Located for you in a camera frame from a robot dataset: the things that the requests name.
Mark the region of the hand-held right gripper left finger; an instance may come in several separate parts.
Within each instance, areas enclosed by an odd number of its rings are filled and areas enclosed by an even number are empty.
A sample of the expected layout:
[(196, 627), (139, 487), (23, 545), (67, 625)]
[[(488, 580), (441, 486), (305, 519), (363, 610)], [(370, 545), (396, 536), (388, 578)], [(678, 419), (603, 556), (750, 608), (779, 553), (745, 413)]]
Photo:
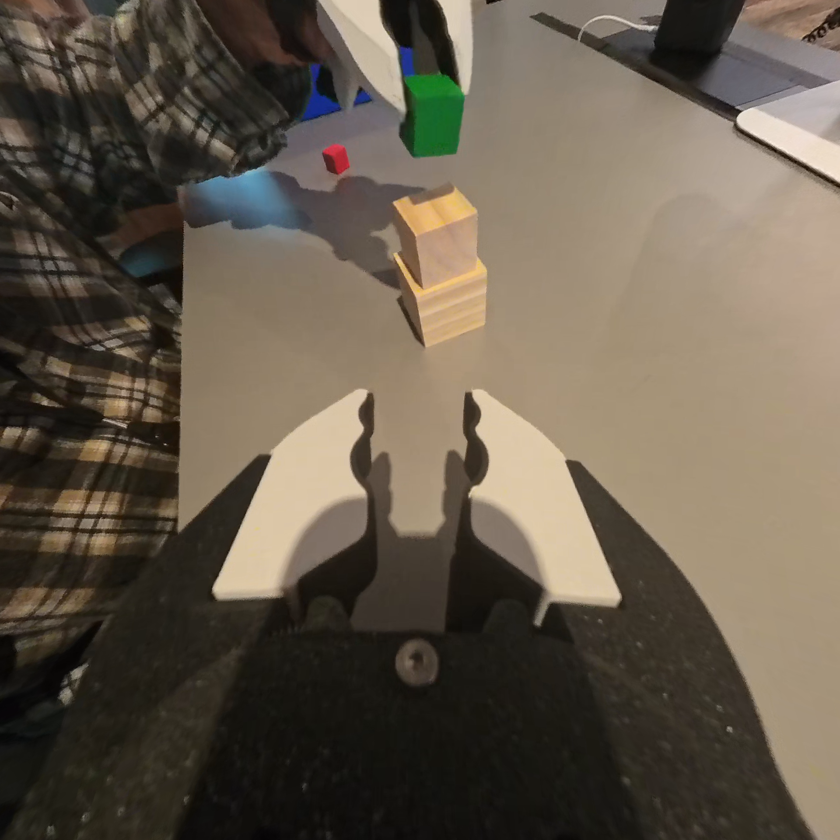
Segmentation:
[(213, 583), (217, 602), (328, 597), (347, 616), (377, 570), (370, 483), (374, 396), (360, 388), (284, 437)]

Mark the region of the black stand post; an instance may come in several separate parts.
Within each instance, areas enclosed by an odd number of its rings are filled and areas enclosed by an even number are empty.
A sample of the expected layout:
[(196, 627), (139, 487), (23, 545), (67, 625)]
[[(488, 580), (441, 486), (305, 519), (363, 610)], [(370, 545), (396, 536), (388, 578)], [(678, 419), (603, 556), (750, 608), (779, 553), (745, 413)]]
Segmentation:
[(728, 41), (745, 4), (745, 1), (667, 1), (654, 36), (654, 49), (715, 56)]

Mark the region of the blue object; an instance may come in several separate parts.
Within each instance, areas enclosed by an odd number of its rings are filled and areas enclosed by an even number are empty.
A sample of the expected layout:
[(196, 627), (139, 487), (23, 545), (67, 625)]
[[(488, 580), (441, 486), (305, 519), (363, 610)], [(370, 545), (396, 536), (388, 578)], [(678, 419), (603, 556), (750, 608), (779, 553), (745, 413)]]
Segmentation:
[[(401, 70), (404, 77), (415, 74), (413, 48), (399, 47)], [(339, 104), (327, 96), (321, 88), (321, 65), (311, 65), (310, 75), (312, 82), (311, 96), (308, 105), (302, 114), (300, 121), (307, 122), (330, 115), (340, 110)]]

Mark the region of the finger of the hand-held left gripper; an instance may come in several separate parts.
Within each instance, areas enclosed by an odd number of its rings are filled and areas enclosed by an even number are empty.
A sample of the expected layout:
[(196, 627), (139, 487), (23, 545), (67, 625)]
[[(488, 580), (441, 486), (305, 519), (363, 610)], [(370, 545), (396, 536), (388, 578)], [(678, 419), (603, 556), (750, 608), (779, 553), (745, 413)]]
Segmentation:
[(416, 2), (416, 72), (443, 74), (469, 94), (474, 56), (470, 1)]
[(400, 48), (411, 38), (410, 2), (317, 1), (317, 22), (331, 53), (334, 97), (351, 109), (360, 91), (406, 117)]

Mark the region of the person's plaid shirt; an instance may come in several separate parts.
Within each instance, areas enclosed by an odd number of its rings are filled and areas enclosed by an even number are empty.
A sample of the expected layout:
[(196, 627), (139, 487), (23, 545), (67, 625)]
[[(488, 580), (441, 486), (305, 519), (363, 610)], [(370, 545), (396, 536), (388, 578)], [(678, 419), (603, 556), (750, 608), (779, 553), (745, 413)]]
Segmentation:
[(112, 613), (172, 532), (181, 309), (50, 187), (2, 180), (2, 661), (34, 671)]

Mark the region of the green wooden cube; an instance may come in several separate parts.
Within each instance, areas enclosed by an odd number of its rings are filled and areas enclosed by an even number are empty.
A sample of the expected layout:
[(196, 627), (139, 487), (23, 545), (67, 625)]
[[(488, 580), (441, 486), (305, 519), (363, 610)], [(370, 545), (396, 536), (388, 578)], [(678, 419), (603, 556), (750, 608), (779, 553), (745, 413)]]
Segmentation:
[(406, 116), (400, 137), (416, 159), (455, 155), (465, 94), (449, 76), (415, 74), (404, 79)]

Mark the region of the medium plain wooden cube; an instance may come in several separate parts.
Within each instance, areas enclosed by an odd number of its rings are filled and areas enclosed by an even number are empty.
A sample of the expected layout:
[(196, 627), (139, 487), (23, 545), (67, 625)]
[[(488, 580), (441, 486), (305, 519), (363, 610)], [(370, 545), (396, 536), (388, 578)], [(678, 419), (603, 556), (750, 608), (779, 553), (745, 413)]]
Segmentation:
[(446, 183), (404, 196), (393, 205), (404, 266), (423, 289), (473, 270), (478, 261), (478, 215), (469, 199)]

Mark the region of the dark grey desk panel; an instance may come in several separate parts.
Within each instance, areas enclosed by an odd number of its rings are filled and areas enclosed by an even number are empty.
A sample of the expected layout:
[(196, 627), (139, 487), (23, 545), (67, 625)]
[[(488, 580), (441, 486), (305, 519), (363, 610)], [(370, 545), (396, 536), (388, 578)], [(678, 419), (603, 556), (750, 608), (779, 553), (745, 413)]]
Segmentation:
[(727, 42), (721, 53), (698, 56), (659, 51), (654, 35), (625, 27), (613, 35), (584, 32), (582, 43), (637, 75), (733, 122), (744, 110), (832, 80)]

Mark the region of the large plain wooden cube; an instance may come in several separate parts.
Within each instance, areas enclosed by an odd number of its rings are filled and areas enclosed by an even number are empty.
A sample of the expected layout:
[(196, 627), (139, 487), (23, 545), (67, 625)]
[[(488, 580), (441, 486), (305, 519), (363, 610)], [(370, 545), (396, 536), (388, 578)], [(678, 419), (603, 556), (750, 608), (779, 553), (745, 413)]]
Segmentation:
[(425, 348), (479, 329), (487, 317), (487, 267), (481, 259), (460, 276), (424, 289), (399, 253), (393, 254), (400, 287), (400, 305)]

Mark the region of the person's left forearm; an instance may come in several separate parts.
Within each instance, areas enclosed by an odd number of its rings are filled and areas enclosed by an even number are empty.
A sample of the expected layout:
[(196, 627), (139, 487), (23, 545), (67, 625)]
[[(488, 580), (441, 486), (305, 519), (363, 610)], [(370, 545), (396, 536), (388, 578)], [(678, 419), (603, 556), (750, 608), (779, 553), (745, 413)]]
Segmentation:
[(112, 17), (2, 4), (2, 172), (72, 207), (237, 176), (287, 144), (307, 66), (242, 66), (197, 2), (127, 2)]

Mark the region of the brown patterned rug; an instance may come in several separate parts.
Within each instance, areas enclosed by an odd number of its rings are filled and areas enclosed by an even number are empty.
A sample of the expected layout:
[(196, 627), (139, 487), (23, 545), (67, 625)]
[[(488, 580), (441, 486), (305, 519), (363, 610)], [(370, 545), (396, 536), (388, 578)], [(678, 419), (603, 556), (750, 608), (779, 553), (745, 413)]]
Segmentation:
[(839, 50), (838, 25), (827, 22), (838, 1), (747, 1), (740, 21), (762, 31)]

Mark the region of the white rounded base plate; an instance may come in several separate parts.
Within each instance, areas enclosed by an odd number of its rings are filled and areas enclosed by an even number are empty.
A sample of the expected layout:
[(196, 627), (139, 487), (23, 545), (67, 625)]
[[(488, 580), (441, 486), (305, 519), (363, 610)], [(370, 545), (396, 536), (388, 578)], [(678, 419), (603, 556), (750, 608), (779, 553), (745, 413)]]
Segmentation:
[(839, 185), (839, 81), (742, 111), (738, 131)]

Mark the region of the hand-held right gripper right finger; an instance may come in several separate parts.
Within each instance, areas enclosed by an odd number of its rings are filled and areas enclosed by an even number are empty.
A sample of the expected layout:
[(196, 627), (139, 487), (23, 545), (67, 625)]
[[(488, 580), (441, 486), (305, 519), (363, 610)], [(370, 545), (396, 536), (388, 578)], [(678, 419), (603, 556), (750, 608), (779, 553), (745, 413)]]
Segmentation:
[(557, 605), (615, 609), (622, 594), (564, 454), (487, 391), (465, 394), (468, 488), (453, 557), (453, 627), (497, 602), (540, 627)]

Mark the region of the person's left hand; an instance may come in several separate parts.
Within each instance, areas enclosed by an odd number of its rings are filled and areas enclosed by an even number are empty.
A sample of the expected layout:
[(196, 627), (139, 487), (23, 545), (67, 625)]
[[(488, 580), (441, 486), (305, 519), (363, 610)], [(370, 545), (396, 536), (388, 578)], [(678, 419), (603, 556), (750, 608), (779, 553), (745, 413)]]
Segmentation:
[(310, 1), (198, 1), (227, 51), (249, 69), (303, 67), (333, 56)]

